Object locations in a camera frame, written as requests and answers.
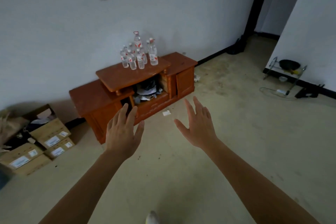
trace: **person's left hand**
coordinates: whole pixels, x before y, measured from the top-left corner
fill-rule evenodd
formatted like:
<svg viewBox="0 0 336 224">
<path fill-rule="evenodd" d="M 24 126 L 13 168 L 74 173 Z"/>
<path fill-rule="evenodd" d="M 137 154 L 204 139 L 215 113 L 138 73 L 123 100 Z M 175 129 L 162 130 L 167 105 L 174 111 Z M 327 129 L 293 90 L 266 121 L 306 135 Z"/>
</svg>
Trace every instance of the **person's left hand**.
<svg viewBox="0 0 336 224">
<path fill-rule="evenodd" d="M 142 120 L 138 124 L 135 134 L 133 133 L 137 107 L 133 107 L 126 118 L 127 108 L 128 104 L 126 103 L 109 121 L 106 131 L 105 152 L 120 157 L 122 161 L 135 153 L 145 128 L 145 121 Z"/>
</svg>

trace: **brown wooden furniture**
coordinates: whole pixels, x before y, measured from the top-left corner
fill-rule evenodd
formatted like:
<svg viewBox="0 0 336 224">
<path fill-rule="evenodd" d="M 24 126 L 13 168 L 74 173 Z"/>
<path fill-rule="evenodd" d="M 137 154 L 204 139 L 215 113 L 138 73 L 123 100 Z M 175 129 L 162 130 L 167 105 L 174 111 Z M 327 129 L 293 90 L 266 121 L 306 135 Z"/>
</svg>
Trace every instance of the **brown wooden furniture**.
<svg viewBox="0 0 336 224">
<path fill-rule="evenodd" d="M 69 94 L 79 116 L 86 119 L 103 144 L 109 120 L 124 103 L 129 103 L 129 108 L 135 105 L 133 85 L 156 75 L 164 90 L 157 98 L 137 105 L 134 124 L 138 124 L 194 91 L 196 64 L 197 61 L 177 52 L 159 57 L 156 66 L 148 60 L 144 69 L 131 70 L 119 63 L 97 71 L 99 80 L 70 90 Z"/>
</svg>

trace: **white shoe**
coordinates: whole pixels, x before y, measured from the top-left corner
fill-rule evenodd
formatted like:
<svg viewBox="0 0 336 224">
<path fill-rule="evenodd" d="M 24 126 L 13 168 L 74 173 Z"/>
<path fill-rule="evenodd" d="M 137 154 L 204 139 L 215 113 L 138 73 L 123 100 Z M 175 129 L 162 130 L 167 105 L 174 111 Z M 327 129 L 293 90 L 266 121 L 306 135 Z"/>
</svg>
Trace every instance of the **white shoe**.
<svg viewBox="0 0 336 224">
<path fill-rule="evenodd" d="M 147 215 L 146 224 L 160 224 L 159 218 L 154 211 L 150 211 Z"/>
</svg>

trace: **forearm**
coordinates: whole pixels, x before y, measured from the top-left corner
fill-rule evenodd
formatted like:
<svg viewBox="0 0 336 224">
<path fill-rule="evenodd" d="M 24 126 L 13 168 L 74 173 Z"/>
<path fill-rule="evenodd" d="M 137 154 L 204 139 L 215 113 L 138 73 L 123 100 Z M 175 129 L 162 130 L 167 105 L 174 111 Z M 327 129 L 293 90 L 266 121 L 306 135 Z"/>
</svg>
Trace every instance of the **forearm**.
<svg viewBox="0 0 336 224">
<path fill-rule="evenodd" d="M 40 224 L 85 224 L 123 160 L 103 153 Z"/>
<path fill-rule="evenodd" d="M 210 140 L 203 150 L 227 178 L 257 224 L 318 223 L 219 139 Z"/>
</svg>

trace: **floor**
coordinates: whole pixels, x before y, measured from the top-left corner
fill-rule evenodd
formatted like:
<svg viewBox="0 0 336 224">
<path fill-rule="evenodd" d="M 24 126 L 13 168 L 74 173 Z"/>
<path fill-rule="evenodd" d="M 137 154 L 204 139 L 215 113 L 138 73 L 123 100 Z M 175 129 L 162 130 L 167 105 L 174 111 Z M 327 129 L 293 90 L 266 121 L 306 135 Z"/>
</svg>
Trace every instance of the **floor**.
<svg viewBox="0 0 336 224">
<path fill-rule="evenodd" d="M 261 92 L 288 86 L 263 81 L 275 44 L 253 37 L 244 53 L 198 66 L 201 79 L 187 99 L 196 95 L 208 107 L 218 137 L 233 151 L 320 223 L 336 223 L 336 101 Z M 150 210 L 163 224 L 254 223 L 216 166 L 175 128 L 173 119 L 187 122 L 183 102 L 168 109 L 171 115 L 159 112 L 145 121 L 139 149 L 108 185 L 90 223 L 143 224 Z M 103 152 L 87 124 L 72 133 L 73 149 L 0 191 L 1 223 L 38 223 Z"/>
</svg>

